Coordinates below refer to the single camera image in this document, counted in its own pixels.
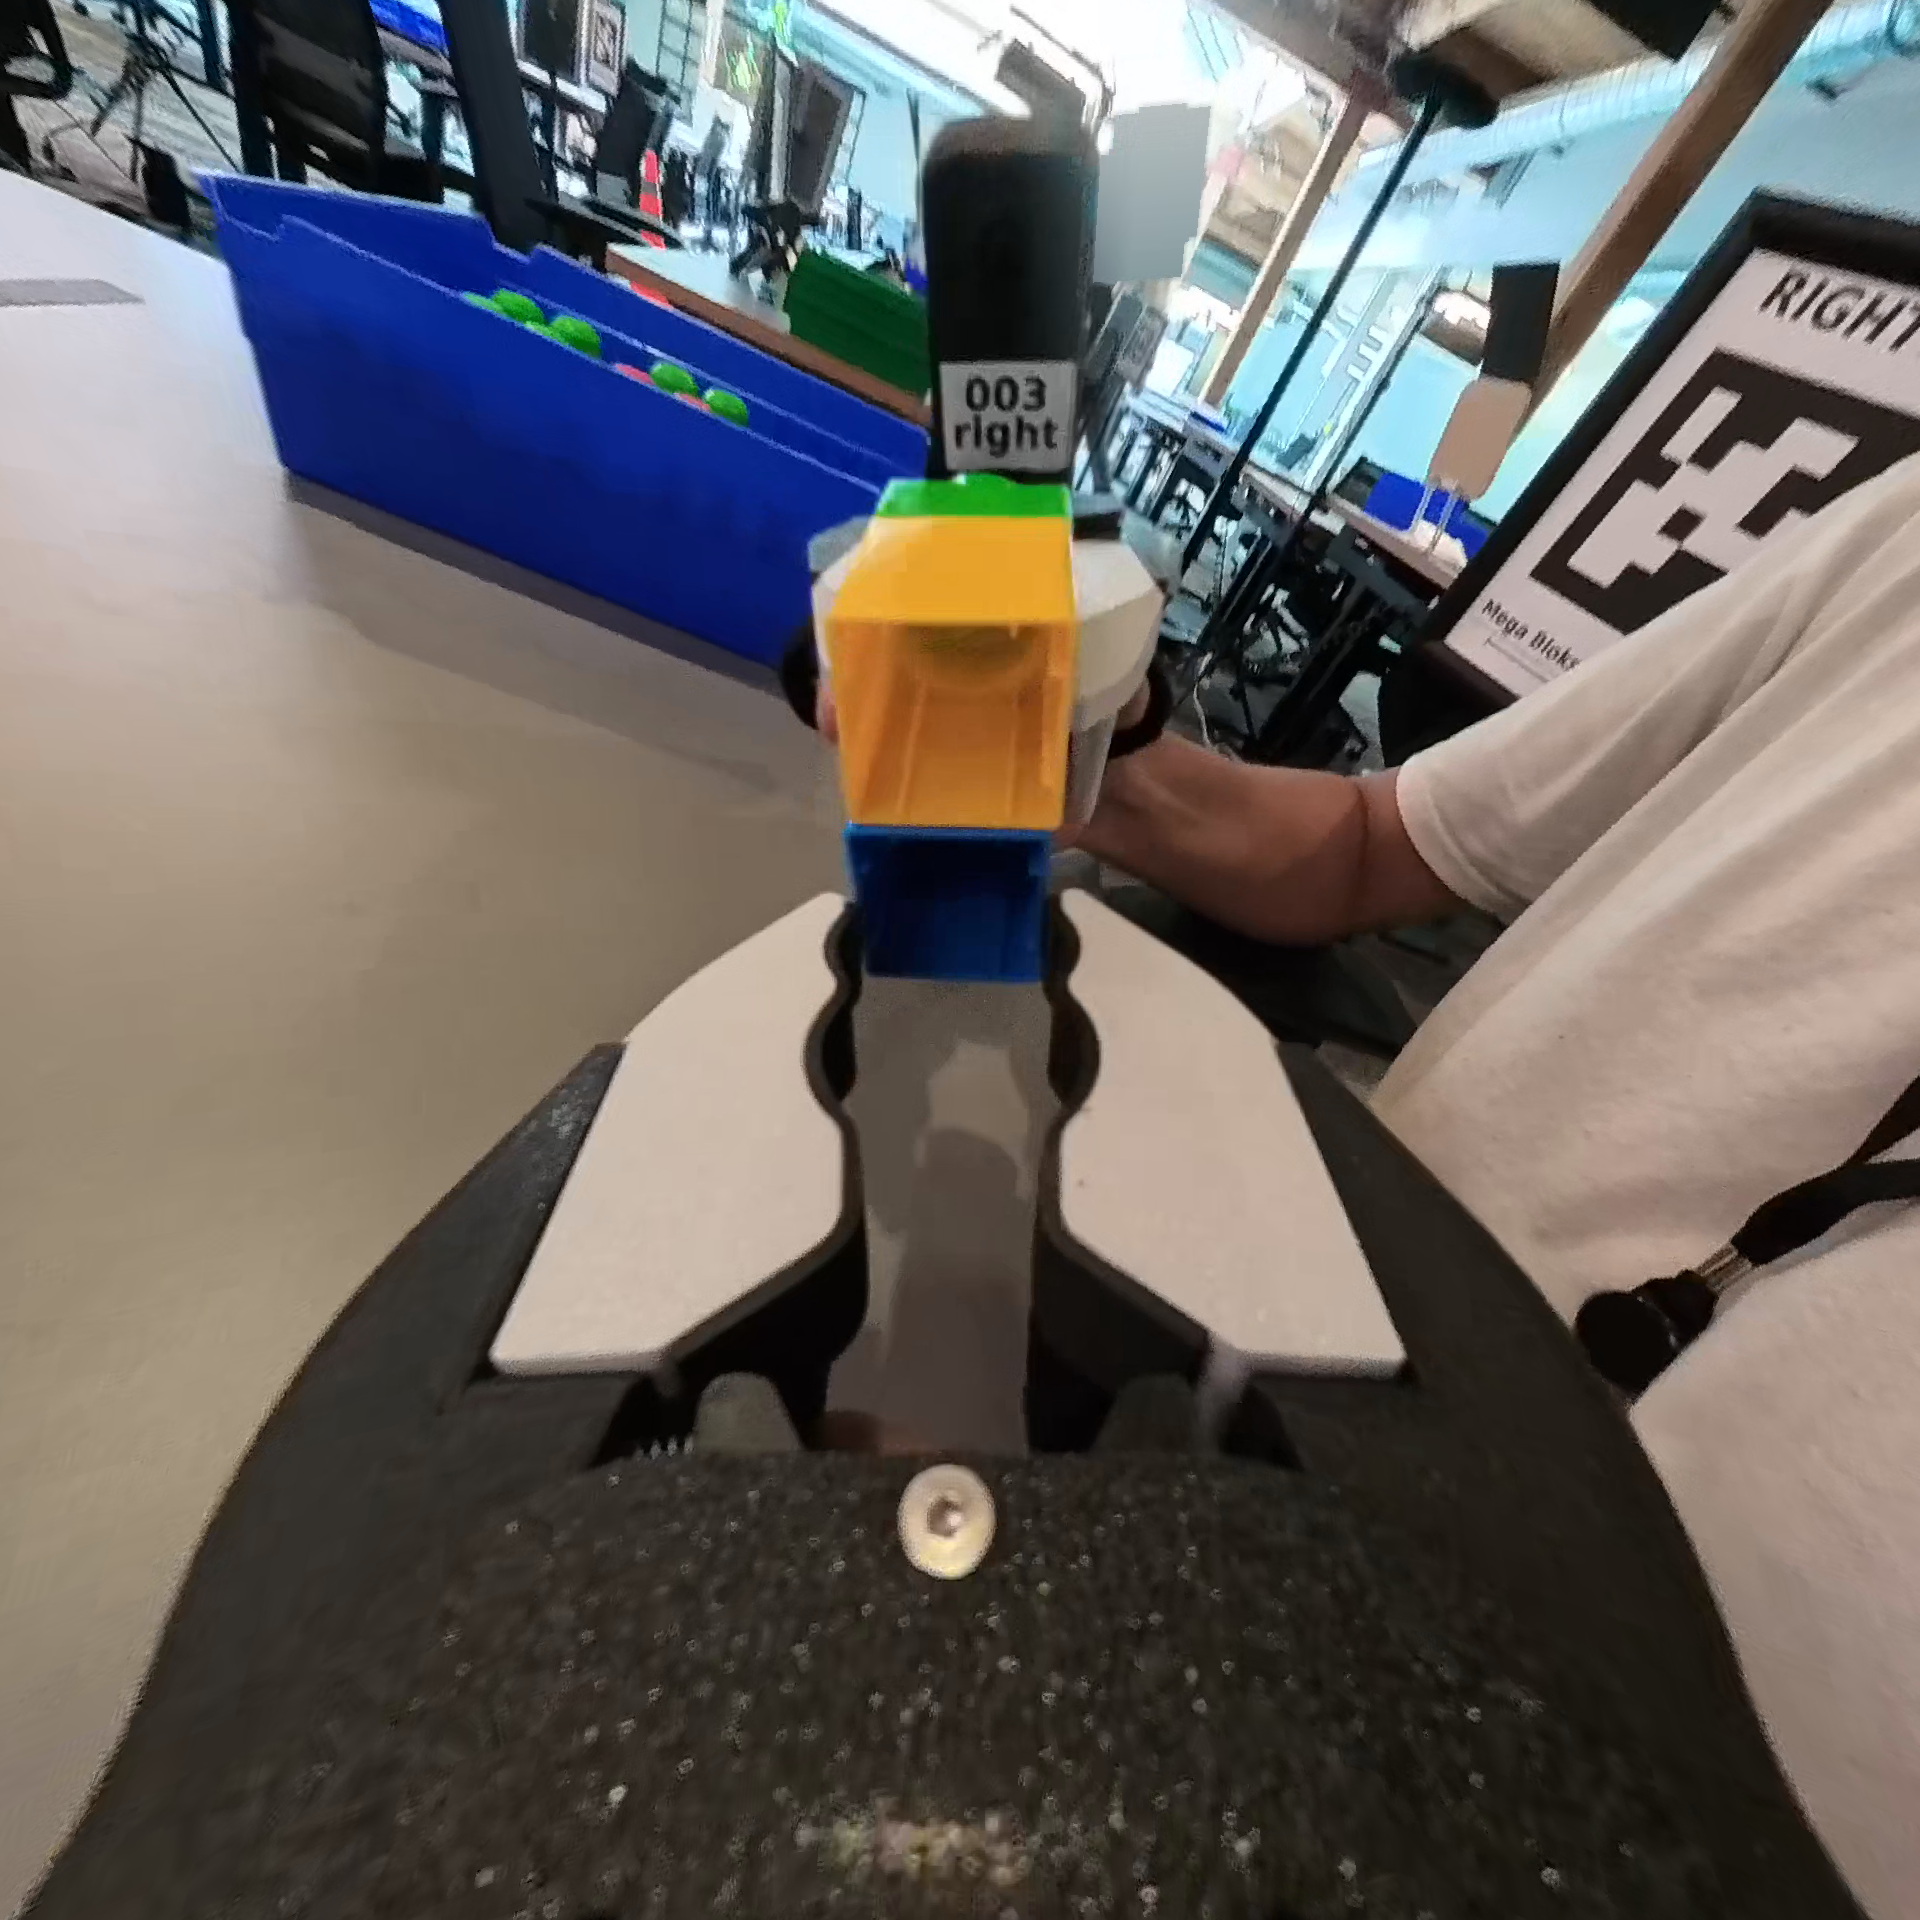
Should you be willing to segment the green plastic bin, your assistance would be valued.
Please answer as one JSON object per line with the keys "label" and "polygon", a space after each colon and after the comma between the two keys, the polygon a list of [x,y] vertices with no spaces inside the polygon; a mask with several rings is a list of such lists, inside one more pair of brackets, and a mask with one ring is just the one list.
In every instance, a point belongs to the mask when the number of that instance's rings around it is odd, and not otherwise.
{"label": "green plastic bin", "polygon": [[928,398],[928,310],[922,294],[810,247],[786,277],[782,310],[797,342],[904,398]]}

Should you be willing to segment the black office chair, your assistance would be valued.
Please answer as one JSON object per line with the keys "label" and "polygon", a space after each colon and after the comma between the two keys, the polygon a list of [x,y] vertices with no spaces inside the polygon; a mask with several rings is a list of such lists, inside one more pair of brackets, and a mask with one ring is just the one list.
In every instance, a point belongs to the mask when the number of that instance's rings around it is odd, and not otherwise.
{"label": "black office chair", "polygon": [[370,3],[227,3],[244,168],[303,185],[382,185],[387,60]]}
{"label": "black office chair", "polygon": [[594,208],[622,216],[643,212],[643,191],[652,189],[647,155],[659,157],[678,108],[669,83],[626,56],[592,151]]}
{"label": "black office chair", "polygon": [[509,11],[501,3],[439,3],[439,21],[470,152],[470,198],[498,244],[539,249],[548,238],[547,191]]}

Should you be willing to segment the blue plastic bin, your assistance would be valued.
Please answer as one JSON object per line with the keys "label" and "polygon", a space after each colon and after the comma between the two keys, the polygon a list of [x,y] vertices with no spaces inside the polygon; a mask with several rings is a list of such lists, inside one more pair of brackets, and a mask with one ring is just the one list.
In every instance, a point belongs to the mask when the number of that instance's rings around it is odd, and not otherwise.
{"label": "blue plastic bin", "polygon": [[923,427],[643,294],[622,277],[551,247],[501,247],[475,212],[263,175],[205,172],[199,181],[232,275],[263,277],[268,244],[299,240],[306,252],[328,244],[370,259],[447,296],[508,289],[534,299],[547,316],[590,321],[607,361],[672,364],[702,391],[735,396],[748,406],[748,431],[766,445],[868,488],[923,475]]}
{"label": "blue plastic bin", "polygon": [[266,256],[227,268],[287,472],[739,661],[779,661],[810,540],[885,488],[370,259]]}

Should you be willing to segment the blue single-stud toy block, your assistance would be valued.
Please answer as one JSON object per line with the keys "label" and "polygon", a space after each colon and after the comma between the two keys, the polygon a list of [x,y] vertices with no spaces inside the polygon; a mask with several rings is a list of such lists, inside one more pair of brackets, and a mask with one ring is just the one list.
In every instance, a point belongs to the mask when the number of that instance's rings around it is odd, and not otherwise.
{"label": "blue single-stud toy block", "polygon": [[867,976],[1043,982],[1048,830],[850,822],[843,853]]}

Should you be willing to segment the black framed sign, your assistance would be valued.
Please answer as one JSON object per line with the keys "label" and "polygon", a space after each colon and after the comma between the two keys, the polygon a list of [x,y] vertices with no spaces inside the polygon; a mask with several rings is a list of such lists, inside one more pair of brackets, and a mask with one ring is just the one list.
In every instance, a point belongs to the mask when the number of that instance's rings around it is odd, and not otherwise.
{"label": "black framed sign", "polygon": [[1430,611],[1488,707],[1734,574],[1917,445],[1917,224],[1754,193]]}

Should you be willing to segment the person's right forearm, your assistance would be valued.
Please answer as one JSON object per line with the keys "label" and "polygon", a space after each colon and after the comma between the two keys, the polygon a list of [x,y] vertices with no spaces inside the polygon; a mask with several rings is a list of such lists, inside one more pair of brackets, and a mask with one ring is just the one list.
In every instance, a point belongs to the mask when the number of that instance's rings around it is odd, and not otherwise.
{"label": "person's right forearm", "polygon": [[1418,851],[1398,774],[1244,764],[1182,736],[1114,759],[1068,840],[1276,945],[1336,944],[1466,904]]}

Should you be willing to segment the yellow single-stud toy block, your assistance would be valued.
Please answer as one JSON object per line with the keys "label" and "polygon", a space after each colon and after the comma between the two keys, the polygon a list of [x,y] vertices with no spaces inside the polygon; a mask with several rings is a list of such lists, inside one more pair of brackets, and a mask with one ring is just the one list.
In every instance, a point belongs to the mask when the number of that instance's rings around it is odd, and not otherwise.
{"label": "yellow single-stud toy block", "polygon": [[1062,822],[1076,678],[1068,515],[875,515],[822,643],[852,824]]}

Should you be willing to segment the wooden table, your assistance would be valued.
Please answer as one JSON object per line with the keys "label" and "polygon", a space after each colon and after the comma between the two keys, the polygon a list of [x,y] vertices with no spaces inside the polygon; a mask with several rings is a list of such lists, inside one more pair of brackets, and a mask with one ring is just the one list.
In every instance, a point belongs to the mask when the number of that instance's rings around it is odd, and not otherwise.
{"label": "wooden table", "polygon": [[720,254],[607,244],[605,271],[626,280],[643,299],[669,307],[891,415],[931,427],[925,398],[894,389],[874,373],[797,340],[784,312],[758,299],[742,277],[731,275]]}

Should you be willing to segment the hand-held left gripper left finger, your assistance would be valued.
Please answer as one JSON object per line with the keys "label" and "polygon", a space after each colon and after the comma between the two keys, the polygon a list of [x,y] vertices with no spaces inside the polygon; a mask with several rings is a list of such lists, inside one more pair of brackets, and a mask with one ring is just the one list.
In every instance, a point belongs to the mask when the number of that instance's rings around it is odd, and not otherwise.
{"label": "hand-held left gripper left finger", "polygon": [[508,1379],[614,1375],[660,1433],[720,1375],[797,1429],[868,1317],[856,911],[814,895],[714,957],[624,1039],[492,1337]]}

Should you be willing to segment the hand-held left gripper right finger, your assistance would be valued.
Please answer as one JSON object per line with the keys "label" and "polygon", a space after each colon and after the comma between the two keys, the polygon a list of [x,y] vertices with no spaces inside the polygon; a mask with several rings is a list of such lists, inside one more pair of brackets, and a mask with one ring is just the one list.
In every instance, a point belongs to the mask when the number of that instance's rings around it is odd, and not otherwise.
{"label": "hand-held left gripper right finger", "polygon": [[1403,1379],[1276,1037],[1096,895],[1059,895],[1048,933],[1031,1444],[1088,1449],[1148,1379],[1187,1384],[1218,1433],[1269,1427],[1267,1379]]}

